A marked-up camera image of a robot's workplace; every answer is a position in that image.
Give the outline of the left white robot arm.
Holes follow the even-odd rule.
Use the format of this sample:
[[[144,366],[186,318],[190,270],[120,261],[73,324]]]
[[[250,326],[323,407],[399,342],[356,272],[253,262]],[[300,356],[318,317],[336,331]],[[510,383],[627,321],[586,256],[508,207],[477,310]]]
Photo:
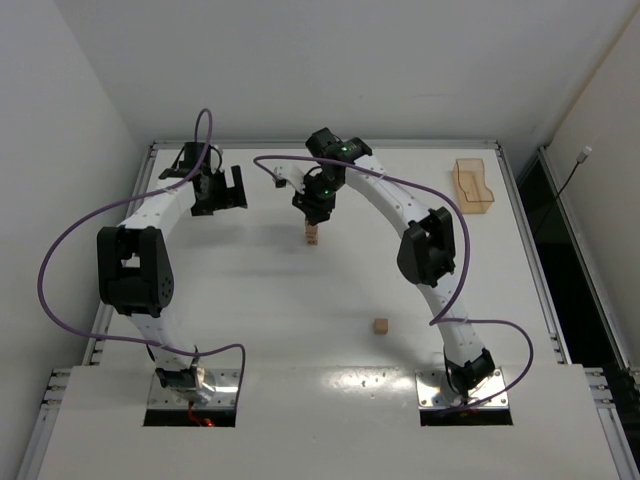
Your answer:
[[[247,205],[241,169],[226,181],[216,146],[187,142],[159,176],[155,193],[115,227],[97,235],[99,293],[138,329],[160,385],[195,403],[210,399],[214,378],[201,366],[169,305],[175,280],[166,240],[184,214],[209,216]]]

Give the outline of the transparent orange plastic box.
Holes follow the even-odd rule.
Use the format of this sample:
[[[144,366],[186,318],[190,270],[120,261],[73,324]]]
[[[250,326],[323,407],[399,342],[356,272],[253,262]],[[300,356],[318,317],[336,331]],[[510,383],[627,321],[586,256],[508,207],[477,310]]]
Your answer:
[[[486,170],[481,158],[458,158],[452,170],[457,205],[463,214],[486,214],[495,201],[486,184]]]

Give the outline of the wooden cube lettered H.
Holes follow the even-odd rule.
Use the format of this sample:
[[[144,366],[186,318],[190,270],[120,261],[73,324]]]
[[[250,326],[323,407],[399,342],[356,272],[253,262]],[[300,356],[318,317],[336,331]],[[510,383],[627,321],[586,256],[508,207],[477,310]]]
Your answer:
[[[389,319],[375,318],[373,322],[373,332],[375,335],[387,335],[389,332]]]

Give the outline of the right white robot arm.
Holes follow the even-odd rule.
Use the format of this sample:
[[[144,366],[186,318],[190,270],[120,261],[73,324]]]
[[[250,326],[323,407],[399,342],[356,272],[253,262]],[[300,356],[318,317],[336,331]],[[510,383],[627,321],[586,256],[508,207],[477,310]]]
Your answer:
[[[453,277],[451,212],[426,206],[392,181],[372,149],[357,137],[343,142],[323,128],[311,134],[305,147],[312,157],[332,162],[322,164],[316,174],[304,174],[293,206],[305,214],[308,226],[316,226],[330,219],[337,191],[348,186],[384,216],[400,237],[397,265],[402,276],[418,288],[434,318],[443,320],[439,331],[450,386],[468,398],[469,391],[493,373],[495,363],[474,327],[462,322],[467,312]]]

